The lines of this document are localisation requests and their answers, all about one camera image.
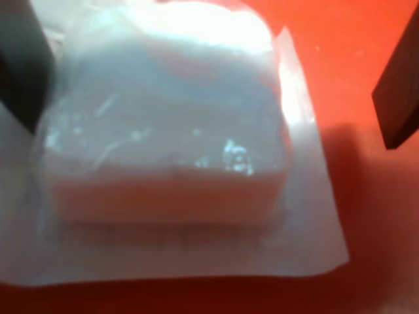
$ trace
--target plastic packaging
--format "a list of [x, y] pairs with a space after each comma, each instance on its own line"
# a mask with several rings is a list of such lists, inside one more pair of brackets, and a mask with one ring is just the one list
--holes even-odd
[[275, 219], [289, 140], [276, 49], [256, 14], [169, 1], [98, 9], [75, 25], [41, 126], [39, 173], [58, 218]]
[[[0, 220], [0, 280], [50, 285], [212, 275], [307, 276], [347, 262], [312, 104], [287, 30], [277, 38], [276, 47], [281, 56], [282, 112], [293, 154], [278, 200], [280, 210], [268, 223], [169, 227], [67, 222], [50, 215], [40, 186], [26, 179], [27, 164], [22, 162], [21, 175], [15, 176], [19, 179], [13, 188], [5, 189], [7, 201], [0, 210], [4, 217]], [[60, 108], [56, 96], [46, 117]], [[19, 128], [6, 125], [10, 126], [7, 133]], [[48, 128], [43, 131], [51, 134]], [[36, 147], [42, 147], [43, 138], [39, 136]], [[26, 145], [9, 143], [11, 150]], [[43, 160], [45, 150], [36, 155]]]

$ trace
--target black rectangular object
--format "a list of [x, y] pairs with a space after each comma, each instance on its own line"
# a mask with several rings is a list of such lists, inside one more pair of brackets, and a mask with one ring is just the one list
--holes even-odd
[[52, 52], [26, 0], [0, 0], [0, 100], [34, 132], [45, 105]]
[[419, 128], [419, 6], [373, 92], [387, 149]]

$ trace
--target orange-red background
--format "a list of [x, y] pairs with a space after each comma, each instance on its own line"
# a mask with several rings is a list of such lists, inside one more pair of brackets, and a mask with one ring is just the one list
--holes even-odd
[[399, 150], [385, 151], [371, 100], [417, 0], [245, 2], [276, 33], [284, 25], [292, 32], [352, 261], [310, 279], [138, 281], [37, 290], [0, 286], [0, 311], [419, 312], [419, 134]]

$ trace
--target packaged item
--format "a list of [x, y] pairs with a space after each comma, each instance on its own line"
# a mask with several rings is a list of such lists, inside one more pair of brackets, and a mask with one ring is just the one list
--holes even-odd
[[242, 12], [172, 1], [77, 20], [43, 120], [39, 173], [58, 218], [275, 217], [289, 165], [277, 53], [267, 26]]
[[212, 3], [79, 15], [35, 143], [41, 180], [13, 161], [0, 281], [299, 277], [347, 262], [288, 30], [273, 40], [247, 7]]

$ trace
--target white foam block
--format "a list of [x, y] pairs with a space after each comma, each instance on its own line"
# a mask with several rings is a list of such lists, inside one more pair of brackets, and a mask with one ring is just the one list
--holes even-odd
[[251, 12], [91, 14], [69, 34], [45, 120], [52, 208], [85, 222], [268, 221], [288, 167], [277, 68]]

